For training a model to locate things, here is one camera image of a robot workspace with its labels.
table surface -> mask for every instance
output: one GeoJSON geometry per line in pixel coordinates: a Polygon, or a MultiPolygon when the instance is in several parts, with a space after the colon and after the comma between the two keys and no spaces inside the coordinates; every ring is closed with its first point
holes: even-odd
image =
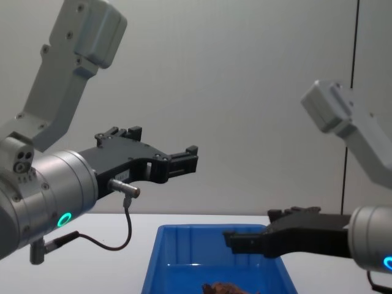
{"type": "MultiPolygon", "coordinates": [[[[32,266],[25,247],[0,261],[0,292],[39,294],[140,293],[157,228],[164,224],[268,224],[265,216],[131,215],[133,236],[123,251],[105,251],[78,239],[32,266]]],[[[121,214],[87,214],[46,236],[49,241],[78,230],[110,246],[122,244],[127,225],[121,214]]],[[[366,273],[353,260],[315,254],[283,256],[298,293],[373,293],[366,273]]],[[[384,285],[392,276],[375,274],[384,285]]]]}

gray wall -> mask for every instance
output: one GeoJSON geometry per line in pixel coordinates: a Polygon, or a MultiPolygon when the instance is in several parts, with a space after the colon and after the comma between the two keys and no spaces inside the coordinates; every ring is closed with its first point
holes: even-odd
{"type": "MultiPolygon", "coordinates": [[[[354,74],[355,99],[366,104],[392,138],[392,1],[361,0],[354,74]]],[[[370,182],[349,154],[345,212],[361,205],[392,205],[392,192],[370,182]]]]}
{"type": "MultiPolygon", "coordinates": [[[[140,125],[143,141],[167,153],[199,145],[200,161],[196,174],[163,186],[137,183],[134,212],[339,211],[343,142],[320,134],[300,99],[317,78],[349,85],[356,0],[112,3],[129,21],[123,42],[51,151],[140,125]]],[[[22,108],[60,6],[0,1],[0,123],[22,108]]],[[[121,202],[112,195],[94,211],[121,212],[121,202]]]]}

food item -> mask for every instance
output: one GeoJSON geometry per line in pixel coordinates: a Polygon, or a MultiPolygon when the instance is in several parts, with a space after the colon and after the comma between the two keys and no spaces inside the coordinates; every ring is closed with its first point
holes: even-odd
{"type": "Polygon", "coordinates": [[[212,286],[209,284],[204,284],[202,286],[203,294],[250,294],[241,290],[234,284],[230,283],[214,283],[212,286]]]}

blue plastic bin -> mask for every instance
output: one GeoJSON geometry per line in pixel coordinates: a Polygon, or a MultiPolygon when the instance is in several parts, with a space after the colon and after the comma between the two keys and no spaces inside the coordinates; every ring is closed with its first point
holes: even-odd
{"type": "Polygon", "coordinates": [[[255,294],[297,294],[280,258],[234,255],[223,231],[262,225],[164,225],[158,229],[142,294],[202,294],[205,283],[230,282],[255,294]]]}

